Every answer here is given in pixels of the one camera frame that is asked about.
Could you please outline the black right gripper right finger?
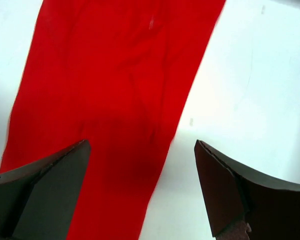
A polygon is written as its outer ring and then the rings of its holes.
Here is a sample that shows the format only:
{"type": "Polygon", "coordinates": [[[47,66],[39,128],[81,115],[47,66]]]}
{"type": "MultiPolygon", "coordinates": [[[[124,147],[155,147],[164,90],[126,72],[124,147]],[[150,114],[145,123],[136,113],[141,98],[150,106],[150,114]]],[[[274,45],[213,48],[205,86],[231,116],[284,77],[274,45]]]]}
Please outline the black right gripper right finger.
{"type": "Polygon", "coordinates": [[[197,140],[195,162],[217,240],[300,240],[300,184],[244,165],[197,140]]]}

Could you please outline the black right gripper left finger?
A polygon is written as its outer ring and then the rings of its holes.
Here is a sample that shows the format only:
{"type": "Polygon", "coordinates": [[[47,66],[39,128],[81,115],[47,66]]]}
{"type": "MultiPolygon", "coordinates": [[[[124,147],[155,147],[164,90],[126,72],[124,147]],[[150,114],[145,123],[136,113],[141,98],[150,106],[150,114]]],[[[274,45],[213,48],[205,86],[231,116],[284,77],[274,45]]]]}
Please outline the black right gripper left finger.
{"type": "Polygon", "coordinates": [[[82,140],[1,173],[0,240],[66,239],[90,152],[82,140]]]}

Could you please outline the red t shirt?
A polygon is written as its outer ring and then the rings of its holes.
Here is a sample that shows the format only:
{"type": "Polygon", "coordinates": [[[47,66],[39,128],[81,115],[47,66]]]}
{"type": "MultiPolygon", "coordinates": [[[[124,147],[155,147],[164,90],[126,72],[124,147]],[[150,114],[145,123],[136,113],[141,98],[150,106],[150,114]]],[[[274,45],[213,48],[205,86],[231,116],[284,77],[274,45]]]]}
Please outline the red t shirt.
{"type": "Polygon", "coordinates": [[[136,240],[222,0],[45,0],[6,172],[86,139],[69,240],[136,240]]]}

